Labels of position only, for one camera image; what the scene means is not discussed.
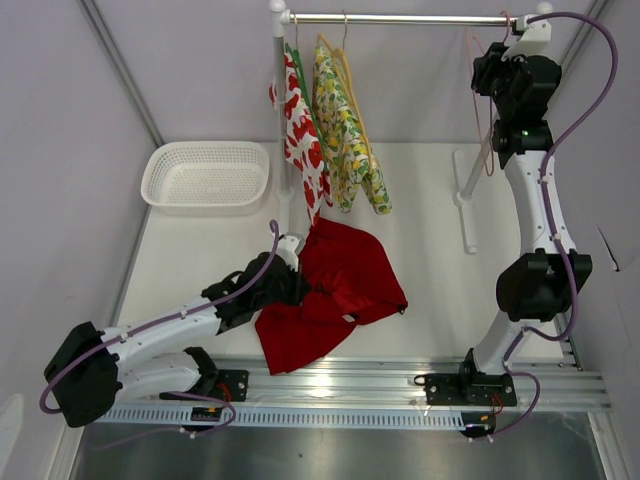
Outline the red skirt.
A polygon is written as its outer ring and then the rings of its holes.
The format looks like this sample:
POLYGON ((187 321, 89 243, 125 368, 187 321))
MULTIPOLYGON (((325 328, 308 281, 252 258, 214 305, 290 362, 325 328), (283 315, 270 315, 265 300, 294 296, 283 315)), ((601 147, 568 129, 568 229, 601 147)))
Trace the red skirt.
POLYGON ((305 367, 356 327, 408 307, 382 244, 363 230, 320 218, 299 259, 311 291, 298 305, 265 307, 255 322, 272 375, 305 367))

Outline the pink wire hanger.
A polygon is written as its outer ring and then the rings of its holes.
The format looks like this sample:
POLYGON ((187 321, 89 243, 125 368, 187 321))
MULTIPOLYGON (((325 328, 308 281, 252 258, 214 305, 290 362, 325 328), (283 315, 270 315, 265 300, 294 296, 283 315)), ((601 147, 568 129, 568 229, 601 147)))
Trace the pink wire hanger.
MULTIPOLYGON (((511 32, 510 30, 511 16, 507 10, 501 11, 500 15, 505 18, 505 22, 506 22, 506 30, 502 40, 502 42, 506 42, 511 32)), ((472 43, 475 43, 475 45, 478 47, 478 50, 481 54, 484 54, 486 52, 486 49, 483 47, 479 38, 475 35, 475 33, 470 28, 464 29, 464 40, 465 40, 466 58, 468 61, 469 75, 470 75, 470 78, 473 78, 472 43)), ((474 90, 471 90, 471 94, 472 94, 474 118, 475 118, 478 140, 479 140, 480 146, 483 146, 485 141, 485 132, 482 129, 482 122, 480 119, 480 109, 479 109, 479 100, 478 100, 479 95, 474 90)), ((493 104, 489 103, 489 130, 488 130, 489 134, 492 134, 492 131, 493 131, 493 118, 494 118, 493 112, 494 112, 493 104)), ((491 177, 494 174, 495 153, 493 151, 490 151, 488 154, 485 155, 485 159, 483 161, 483 167, 487 177, 491 177)))

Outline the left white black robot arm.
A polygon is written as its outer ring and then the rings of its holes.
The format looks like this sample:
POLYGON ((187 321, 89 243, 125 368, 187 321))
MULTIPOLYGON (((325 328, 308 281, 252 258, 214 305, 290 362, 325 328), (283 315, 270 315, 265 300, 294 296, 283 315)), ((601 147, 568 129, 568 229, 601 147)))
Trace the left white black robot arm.
POLYGON ((207 399, 219 371, 196 341, 234 330, 271 305, 296 305, 308 290, 297 254, 263 252, 163 317, 103 330, 81 323, 45 367, 40 408, 79 428, 141 397, 207 399))

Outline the yellow wooden hanger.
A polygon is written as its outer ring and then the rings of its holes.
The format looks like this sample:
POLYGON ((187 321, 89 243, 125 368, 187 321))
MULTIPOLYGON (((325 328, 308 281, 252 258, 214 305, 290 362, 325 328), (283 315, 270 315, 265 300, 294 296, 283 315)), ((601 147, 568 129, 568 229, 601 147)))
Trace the yellow wooden hanger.
POLYGON ((341 81, 344 84, 345 87, 345 91, 347 93, 347 95, 349 96, 349 100, 351 103, 351 106, 353 108, 353 110, 356 113, 356 116, 360 122, 360 126, 362 129, 362 138, 364 140, 364 143, 366 145, 366 150, 367 150, 367 155, 371 156, 372 154, 372 148, 371 148, 371 143, 370 140, 368 138, 367 135, 367 130, 366 130, 366 126, 363 120, 363 115, 360 111, 358 102, 357 102, 357 97, 355 94, 355 90, 353 88, 353 79, 352 79, 352 74, 351 74, 351 68, 349 65, 349 61, 348 58, 346 56, 346 52, 345 52, 345 47, 346 47, 346 38, 348 35, 348 18, 347 18, 347 14, 345 10, 342 10, 340 12, 340 17, 341 17, 341 21, 344 24, 344 32, 343 32, 343 37, 342 37, 342 46, 340 48, 334 47, 329 40, 326 38, 326 36, 322 33, 317 35, 317 40, 321 43, 324 43, 326 48, 329 50, 332 58, 334 60, 336 60, 340 65, 340 69, 341 69, 341 74, 339 75, 339 77, 341 78, 341 81))

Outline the green hanger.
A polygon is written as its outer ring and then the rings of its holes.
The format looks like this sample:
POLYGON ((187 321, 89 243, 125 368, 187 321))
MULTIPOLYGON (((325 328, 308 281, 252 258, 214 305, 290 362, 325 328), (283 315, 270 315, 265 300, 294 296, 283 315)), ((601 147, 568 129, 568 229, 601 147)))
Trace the green hanger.
POLYGON ((329 172, 329 166, 327 163, 327 158, 326 158, 326 152, 325 152, 325 144, 324 144, 324 140, 323 140, 323 136, 322 133, 320 131, 320 124, 319 121, 315 115, 315 112, 313 110, 312 107, 312 102, 311 102, 311 97, 309 95, 308 89, 307 89, 307 82, 305 79, 305 75, 304 75, 304 69, 303 69, 303 64, 301 61, 301 56, 300 56, 300 52, 299 52, 299 48, 298 48, 298 34, 295 34, 295 45, 291 46, 288 42, 285 43, 285 52, 288 53, 291 58, 292 58, 292 62, 293 62, 293 66, 294 66, 294 70, 296 72, 297 78, 298 78, 298 82, 300 85, 300 89, 302 92, 302 97, 304 98, 305 104, 309 110, 312 122, 313 122, 313 126, 315 129, 315 133, 316 136, 318 138, 318 142, 320 144, 320 149, 321 149, 321 155, 322 155, 322 165, 323 165, 323 172, 324 173, 328 173, 329 172))

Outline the red flower print garment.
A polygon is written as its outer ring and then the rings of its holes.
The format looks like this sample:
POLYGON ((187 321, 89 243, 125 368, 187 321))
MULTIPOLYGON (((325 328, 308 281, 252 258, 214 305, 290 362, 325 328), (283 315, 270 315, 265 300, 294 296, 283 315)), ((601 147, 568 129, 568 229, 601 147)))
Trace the red flower print garment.
POLYGON ((301 173, 302 192, 310 229, 321 219, 324 205, 333 206, 330 171, 323 172, 320 144, 294 70, 292 58, 284 53, 284 157, 301 173))

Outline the white plastic basket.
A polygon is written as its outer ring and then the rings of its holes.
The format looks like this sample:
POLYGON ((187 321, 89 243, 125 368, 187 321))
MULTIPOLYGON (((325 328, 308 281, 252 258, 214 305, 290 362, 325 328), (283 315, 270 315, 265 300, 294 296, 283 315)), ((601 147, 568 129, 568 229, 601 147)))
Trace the white plastic basket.
POLYGON ((270 176, 268 151, 248 141, 179 141, 151 155, 142 199, 174 216, 245 216, 261 207, 270 176))

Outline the lemon print garment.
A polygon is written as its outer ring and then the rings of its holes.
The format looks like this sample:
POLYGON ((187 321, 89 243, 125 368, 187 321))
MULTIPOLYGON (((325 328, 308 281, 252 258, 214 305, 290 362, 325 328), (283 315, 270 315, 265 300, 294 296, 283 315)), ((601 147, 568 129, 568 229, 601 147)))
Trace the lemon print garment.
POLYGON ((367 155, 360 122, 339 75, 341 65, 317 40, 313 63, 312 107, 320 124, 330 171, 333 203, 351 211, 362 191, 373 211, 386 215, 392 202, 380 163, 367 155))

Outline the white metal clothes rack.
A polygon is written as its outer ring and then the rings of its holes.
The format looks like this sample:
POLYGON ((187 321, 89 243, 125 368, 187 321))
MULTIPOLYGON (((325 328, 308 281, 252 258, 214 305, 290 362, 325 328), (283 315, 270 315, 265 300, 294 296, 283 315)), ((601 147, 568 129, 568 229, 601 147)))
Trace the white metal clothes rack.
MULTIPOLYGON (((505 63, 507 60, 514 60, 520 58, 524 60, 533 57, 534 53, 540 53, 544 47, 549 43, 551 38, 551 26, 546 19, 542 19, 543 16, 547 17, 553 13, 538 13, 528 14, 521 17, 510 17, 506 12, 501 13, 502 16, 498 17, 486 17, 486 16, 446 16, 446 15, 417 15, 417 14, 329 14, 329 13, 304 13, 296 14, 292 10, 288 9, 285 1, 270 1, 270 12, 273 26, 274 37, 274 49, 276 60, 276 73, 275 81, 271 85, 269 92, 270 98, 273 100, 273 105, 278 111, 279 115, 279 145, 282 150, 283 165, 289 162, 291 165, 296 166, 302 174, 303 187, 307 185, 308 179, 311 180, 309 184, 314 200, 310 203, 307 202, 306 196, 304 196, 305 208, 313 227, 318 218, 320 218, 320 212, 322 202, 328 206, 332 206, 332 200, 330 199, 330 192, 325 195, 324 183, 320 185, 320 180, 323 182, 326 180, 326 184, 329 185, 329 169, 326 166, 324 153, 321 153, 322 162, 319 163, 319 167, 312 166, 309 161, 308 165, 305 163, 304 156, 307 153, 315 152, 310 147, 322 144, 320 131, 318 130, 318 121, 314 120, 314 112, 308 107, 311 102, 308 100, 306 84, 304 80, 304 72, 301 68, 299 61, 298 50, 291 50, 285 41, 284 26, 288 24, 295 24, 296 39, 297 29, 299 24, 344 24, 344 36, 343 40, 346 41, 347 30, 350 24, 362 24, 362 25, 438 25, 438 26, 491 26, 507 28, 506 39, 509 35, 519 37, 515 44, 506 46, 504 52, 498 54, 498 62, 505 63), (298 126, 296 121, 302 122, 301 140, 295 135, 294 126, 298 126)), ((338 62, 343 65, 342 71, 346 77, 340 80, 345 87, 347 96, 350 100, 355 102, 355 94, 352 93, 351 85, 351 73, 349 70, 348 61, 344 55, 343 49, 334 49, 331 45, 326 47, 330 50, 333 57, 336 57, 338 62)), ((356 114, 360 115, 357 103, 353 103, 352 107, 349 107, 356 114)), ((473 192, 477 185, 477 182, 481 175, 481 165, 484 165, 486 158, 497 150, 490 150, 493 148, 492 135, 498 134, 497 123, 492 125, 491 129, 482 138, 481 148, 473 164, 471 170, 469 170, 466 183, 462 183, 461 174, 465 173, 462 167, 465 166, 462 160, 462 156, 458 153, 454 154, 453 166, 456 180, 456 194, 454 196, 454 203, 459 211, 461 229, 463 235, 463 244, 466 253, 476 254, 478 251, 478 238, 476 231, 476 222, 473 211, 473 192)), ((287 173, 288 167, 282 167, 281 182, 279 190, 277 191, 277 198, 279 202, 279 219, 282 223, 282 229, 290 227, 290 214, 291 205, 293 199, 293 187, 287 173)))

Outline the aluminium rail base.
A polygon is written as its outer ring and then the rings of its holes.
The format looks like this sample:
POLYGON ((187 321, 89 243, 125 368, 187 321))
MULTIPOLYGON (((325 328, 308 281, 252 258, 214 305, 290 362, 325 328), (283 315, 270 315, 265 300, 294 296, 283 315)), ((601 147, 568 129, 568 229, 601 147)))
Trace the aluminium rail base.
MULTIPOLYGON (((272 376, 259 358, 214 358, 222 369, 249 372, 245 404, 279 408, 408 409, 424 405, 426 393, 414 377, 453 373, 459 358, 329 358, 290 374, 272 376)), ((516 372, 534 374, 541 384, 537 409, 543 412, 607 412, 612 404, 603 376, 580 370, 566 355, 559 361, 519 362, 516 372)))

